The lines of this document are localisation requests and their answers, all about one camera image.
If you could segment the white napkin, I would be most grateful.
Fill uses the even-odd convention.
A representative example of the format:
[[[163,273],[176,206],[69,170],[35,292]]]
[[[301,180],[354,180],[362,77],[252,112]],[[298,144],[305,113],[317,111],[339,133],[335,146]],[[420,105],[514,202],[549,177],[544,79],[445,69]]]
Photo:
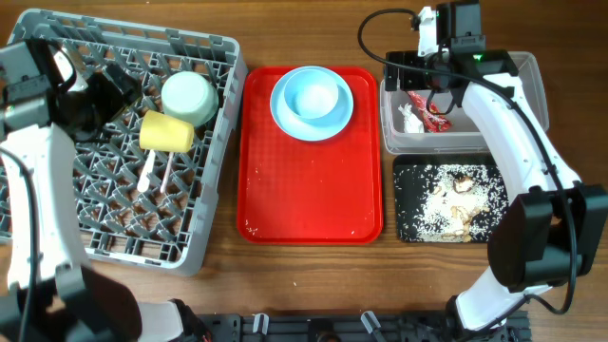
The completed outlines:
[[[413,104],[402,104],[398,106],[398,111],[403,116],[403,128],[405,133],[419,134],[424,133],[424,123],[419,118],[419,110]]]

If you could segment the red candy wrapper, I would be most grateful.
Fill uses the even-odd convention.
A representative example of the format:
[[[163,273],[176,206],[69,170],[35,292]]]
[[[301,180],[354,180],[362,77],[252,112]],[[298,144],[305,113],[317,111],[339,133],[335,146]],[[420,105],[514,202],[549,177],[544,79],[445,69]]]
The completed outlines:
[[[452,122],[445,115],[440,115],[437,106],[428,102],[428,98],[417,92],[409,91],[409,98],[418,110],[426,132],[443,133],[452,127]]]

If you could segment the yellow plastic cup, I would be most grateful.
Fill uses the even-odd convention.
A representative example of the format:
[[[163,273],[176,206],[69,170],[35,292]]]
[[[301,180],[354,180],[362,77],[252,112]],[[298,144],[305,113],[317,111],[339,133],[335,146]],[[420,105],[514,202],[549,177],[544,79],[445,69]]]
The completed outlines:
[[[193,144],[194,134],[190,123],[148,110],[142,118],[139,144],[141,149],[186,153]]]

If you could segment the light green bowl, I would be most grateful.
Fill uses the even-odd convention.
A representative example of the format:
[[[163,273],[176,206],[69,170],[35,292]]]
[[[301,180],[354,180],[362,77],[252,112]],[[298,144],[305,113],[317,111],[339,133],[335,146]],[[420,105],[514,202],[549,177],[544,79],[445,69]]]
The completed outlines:
[[[287,78],[283,98],[299,119],[320,119],[337,105],[338,84],[326,68],[302,67]]]

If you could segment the white plastic spoon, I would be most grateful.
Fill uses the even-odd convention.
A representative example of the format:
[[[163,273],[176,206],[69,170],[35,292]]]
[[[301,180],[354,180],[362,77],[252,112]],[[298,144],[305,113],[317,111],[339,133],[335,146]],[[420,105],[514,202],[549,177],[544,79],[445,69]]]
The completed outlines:
[[[142,172],[140,174],[140,178],[137,183],[137,190],[140,193],[144,193],[148,190],[150,185],[149,174],[153,172],[154,162],[156,159],[156,151],[150,150],[148,156],[145,160],[144,166],[142,168]]]

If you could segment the green bowl with food scraps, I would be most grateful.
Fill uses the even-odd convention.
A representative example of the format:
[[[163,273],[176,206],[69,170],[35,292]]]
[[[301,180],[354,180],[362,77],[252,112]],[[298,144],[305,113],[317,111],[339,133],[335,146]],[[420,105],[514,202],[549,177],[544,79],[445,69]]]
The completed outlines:
[[[162,112],[200,127],[219,109],[219,95],[203,76],[181,71],[170,76],[161,88]]]

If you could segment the white plastic fork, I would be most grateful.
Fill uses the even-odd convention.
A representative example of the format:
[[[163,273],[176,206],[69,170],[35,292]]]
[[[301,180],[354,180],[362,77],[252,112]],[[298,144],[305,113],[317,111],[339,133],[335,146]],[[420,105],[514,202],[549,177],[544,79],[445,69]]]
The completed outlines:
[[[171,170],[172,170],[172,166],[173,166],[174,156],[175,156],[174,152],[170,152],[168,155],[167,165],[166,165],[166,168],[165,168],[165,171],[163,174],[163,178],[161,180],[161,187],[160,187],[161,194],[164,194],[166,192],[167,184],[169,181],[169,176],[171,174]]]

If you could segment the light blue plate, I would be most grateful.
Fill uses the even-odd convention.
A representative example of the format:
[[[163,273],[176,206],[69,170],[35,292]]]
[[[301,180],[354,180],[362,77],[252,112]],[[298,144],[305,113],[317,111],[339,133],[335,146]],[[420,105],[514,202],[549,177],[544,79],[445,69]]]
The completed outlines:
[[[287,135],[305,142],[319,142],[336,136],[350,122],[354,111],[354,98],[351,88],[336,72],[329,70],[335,76],[339,89],[339,98],[333,111],[325,117],[315,120],[303,120],[296,117],[286,105],[283,98],[284,86],[287,78],[297,69],[288,71],[275,84],[270,99],[270,109],[276,125]]]

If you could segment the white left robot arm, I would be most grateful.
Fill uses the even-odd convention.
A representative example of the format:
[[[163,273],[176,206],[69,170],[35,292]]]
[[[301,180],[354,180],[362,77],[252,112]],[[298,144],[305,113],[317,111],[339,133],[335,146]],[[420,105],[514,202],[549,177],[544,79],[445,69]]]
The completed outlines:
[[[120,66],[62,73],[59,45],[24,39],[1,50],[1,159],[12,230],[1,332],[11,341],[179,341],[177,303],[141,303],[95,272],[81,241],[75,145],[98,137],[141,96]]]

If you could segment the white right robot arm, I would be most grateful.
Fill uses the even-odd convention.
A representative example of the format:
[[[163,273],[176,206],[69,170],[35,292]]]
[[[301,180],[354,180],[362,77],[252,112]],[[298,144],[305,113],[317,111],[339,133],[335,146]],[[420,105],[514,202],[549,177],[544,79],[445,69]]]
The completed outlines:
[[[536,300],[565,314],[579,276],[593,265],[605,221],[607,193],[583,184],[561,159],[530,112],[518,70],[504,50],[409,55],[401,69],[414,89],[443,89],[476,124],[503,176],[509,208],[487,243],[489,266],[446,304],[445,339],[467,341],[496,331],[523,304]],[[565,286],[561,308],[542,294]]]

